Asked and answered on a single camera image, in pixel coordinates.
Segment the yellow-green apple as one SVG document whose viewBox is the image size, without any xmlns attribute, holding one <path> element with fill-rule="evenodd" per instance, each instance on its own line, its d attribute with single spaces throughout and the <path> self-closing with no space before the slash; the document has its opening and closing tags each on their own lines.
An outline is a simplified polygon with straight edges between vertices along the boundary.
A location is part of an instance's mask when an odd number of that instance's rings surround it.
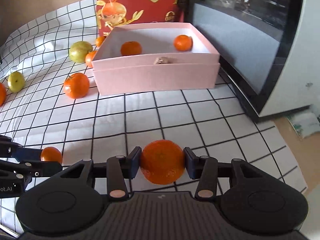
<svg viewBox="0 0 320 240">
<path fill-rule="evenodd" d="M 18 93 L 23 89 L 25 84 L 25 78 L 20 72 L 13 72 L 8 77 L 8 87 L 11 92 Z"/>
</svg>

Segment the tiny kumquat by bag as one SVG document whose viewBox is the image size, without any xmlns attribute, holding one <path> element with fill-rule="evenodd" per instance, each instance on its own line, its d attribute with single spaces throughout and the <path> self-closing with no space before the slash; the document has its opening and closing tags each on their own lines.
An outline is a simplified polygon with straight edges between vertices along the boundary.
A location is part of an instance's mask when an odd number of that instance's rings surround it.
<svg viewBox="0 0 320 240">
<path fill-rule="evenodd" d="M 99 36 L 99 37 L 97 37 L 96 40 L 95 40 L 95 45 L 96 45 L 97 47 L 100 47 L 100 46 L 103 44 L 105 38 L 106 38 L 105 36 Z"/>
</svg>

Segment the paper scrap on floor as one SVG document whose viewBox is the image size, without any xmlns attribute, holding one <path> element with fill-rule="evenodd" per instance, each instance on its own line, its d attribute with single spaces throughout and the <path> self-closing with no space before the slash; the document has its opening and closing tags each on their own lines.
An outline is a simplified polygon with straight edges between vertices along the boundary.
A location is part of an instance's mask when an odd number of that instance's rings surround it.
<svg viewBox="0 0 320 240">
<path fill-rule="evenodd" d="M 290 114 L 286 118 L 300 139 L 320 132 L 319 118 L 311 110 Z"/>
</svg>

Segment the tangerine beside pear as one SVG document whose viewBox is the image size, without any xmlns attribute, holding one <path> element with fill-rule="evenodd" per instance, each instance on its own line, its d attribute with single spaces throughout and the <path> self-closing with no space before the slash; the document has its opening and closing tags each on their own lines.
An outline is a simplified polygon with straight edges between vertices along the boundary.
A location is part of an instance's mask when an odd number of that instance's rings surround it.
<svg viewBox="0 0 320 240">
<path fill-rule="evenodd" d="M 94 50 L 94 51 L 91 51 L 89 52 L 86 57 L 85 57 L 85 64 L 88 68 L 92 68 L 92 61 L 96 55 L 98 51 L 97 50 Z"/>
</svg>

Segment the small tangerine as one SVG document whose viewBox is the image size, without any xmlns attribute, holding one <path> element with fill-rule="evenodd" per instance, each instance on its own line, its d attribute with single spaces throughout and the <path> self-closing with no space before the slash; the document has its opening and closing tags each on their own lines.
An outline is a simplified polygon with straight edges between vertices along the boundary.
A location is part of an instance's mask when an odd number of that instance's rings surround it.
<svg viewBox="0 0 320 240">
<path fill-rule="evenodd" d="M 41 161 L 53 161 L 62 164 L 62 153 L 55 147 L 46 147 L 40 155 Z"/>
</svg>

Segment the green pear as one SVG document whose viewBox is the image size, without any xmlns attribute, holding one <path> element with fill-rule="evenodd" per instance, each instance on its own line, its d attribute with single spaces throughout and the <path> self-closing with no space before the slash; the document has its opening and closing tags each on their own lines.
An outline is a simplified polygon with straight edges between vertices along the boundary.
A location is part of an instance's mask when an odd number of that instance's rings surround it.
<svg viewBox="0 0 320 240">
<path fill-rule="evenodd" d="M 69 48 L 69 57 L 75 63 L 84 63 L 86 55 L 93 51 L 93 46 L 87 41 L 78 41 Z"/>
</svg>

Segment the white black grid tablecloth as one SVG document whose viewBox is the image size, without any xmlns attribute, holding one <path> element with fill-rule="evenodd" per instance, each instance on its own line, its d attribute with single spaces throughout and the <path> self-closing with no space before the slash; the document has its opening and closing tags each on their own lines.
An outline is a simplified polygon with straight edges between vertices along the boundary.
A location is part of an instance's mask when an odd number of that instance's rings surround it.
<svg viewBox="0 0 320 240">
<path fill-rule="evenodd" d="M 259 232 L 242 231 L 220 212 L 220 200 L 231 188 L 232 159 L 249 161 L 247 170 L 261 169 L 260 181 L 280 186 L 296 201 L 288 223 L 304 215 L 306 183 L 285 142 L 271 122 L 249 122 L 224 73 L 217 89 L 172 90 L 101 95 L 93 70 L 73 63 L 68 47 L 96 37 L 94 0 L 83 0 L 41 16 L 11 34 L 1 47 L 1 81 L 20 71 L 26 85 L 9 93 L 1 107 L 1 135 L 26 147 L 57 147 L 63 154 L 61 177 L 33 177 L 28 193 L 65 183 L 84 199 L 76 218 L 87 218 L 97 200 L 102 209 L 96 219 L 74 231 L 57 234 L 58 224 L 41 217 L 46 235 L 29 232 L 21 215 L 32 220 L 38 208 L 28 194 L 1 199 L 1 229 L 19 239 L 263 239 Z M 79 99 L 68 97 L 63 83 L 83 73 L 89 91 Z M 219 168 L 217 196 L 212 202 L 194 198 L 198 185 L 185 173 L 166 186 L 147 181 L 138 171 L 125 179 L 126 201 L 107 197 L 106 162 L 127 156 L 136 147 L 168 139 L 195 154 L 225 161 Z"/>
</svg>

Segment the medium tangerine with leaf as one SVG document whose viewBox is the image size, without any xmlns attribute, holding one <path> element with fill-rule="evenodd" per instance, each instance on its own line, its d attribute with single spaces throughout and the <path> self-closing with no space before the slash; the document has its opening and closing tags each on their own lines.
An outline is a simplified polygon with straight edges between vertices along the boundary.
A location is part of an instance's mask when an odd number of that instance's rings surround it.
<svg viewBox="0 0 320 240">
<path fill-rule="evenodd" d="M 63 91 L 72 99 L 83 98 L 89 91 L 88 77 L 83 73 L 75 73 L 68 76 L 63 83 Z"/>
</svg>

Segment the black framed appliance right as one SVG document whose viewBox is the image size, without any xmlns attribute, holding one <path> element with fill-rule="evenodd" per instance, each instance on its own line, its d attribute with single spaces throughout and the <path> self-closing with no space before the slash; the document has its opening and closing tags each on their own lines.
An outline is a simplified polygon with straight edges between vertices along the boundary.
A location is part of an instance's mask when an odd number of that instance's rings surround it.
<svg viewBox="0 0 320 240">
<path fill-rule="evenodd" d="M 186 0 L 185 20 L 252 120 L 319 107 L 319 0 Z"/>
</svg>

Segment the pink cardboard box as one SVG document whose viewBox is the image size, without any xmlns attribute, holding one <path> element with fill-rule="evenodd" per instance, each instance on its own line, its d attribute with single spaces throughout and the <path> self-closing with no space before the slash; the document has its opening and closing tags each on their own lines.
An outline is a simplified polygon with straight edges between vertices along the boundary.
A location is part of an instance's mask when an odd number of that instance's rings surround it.
<svg viewBox="0 0 320 240">
<path fill-rule="evenodd" d="M 174 39 L 191 36 L 190 51 L 178 51 Z M 121 45 L 137 41 L 140 55 L 122 56 Z M 101 95 L 159 90 L 214 88 L 220 54 L 192 24 L 158 22 L 115 27 L 96 53 L 93 75 Z"/>
</svg>

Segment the red snack bag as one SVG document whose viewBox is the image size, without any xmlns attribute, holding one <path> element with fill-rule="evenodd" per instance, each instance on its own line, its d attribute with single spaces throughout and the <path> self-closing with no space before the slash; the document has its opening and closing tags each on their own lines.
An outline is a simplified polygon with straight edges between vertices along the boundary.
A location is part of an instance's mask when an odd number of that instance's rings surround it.
<svg viewBox="0 0 320 240">
<path fill-rule="evenodd" d="M 99 35 L 108 36 L 116 26 L 182 22 L 184 0 L 97 0 L 95 14 Z"/>
</svg>

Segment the large orange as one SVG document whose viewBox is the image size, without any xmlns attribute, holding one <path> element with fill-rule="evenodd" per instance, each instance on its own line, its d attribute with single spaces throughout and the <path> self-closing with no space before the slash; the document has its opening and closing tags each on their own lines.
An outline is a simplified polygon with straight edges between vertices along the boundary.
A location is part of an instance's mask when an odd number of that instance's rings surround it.
<svg viewBox="0 0 320 240">
<path fill-rule="evenodd" d="M 5 103 L 6 97 L 7 97 L 7 89 L 3 85 L 3 83 L 0 83 L 0 106 L 2 106 L 3 103 Z"/>
</svg>

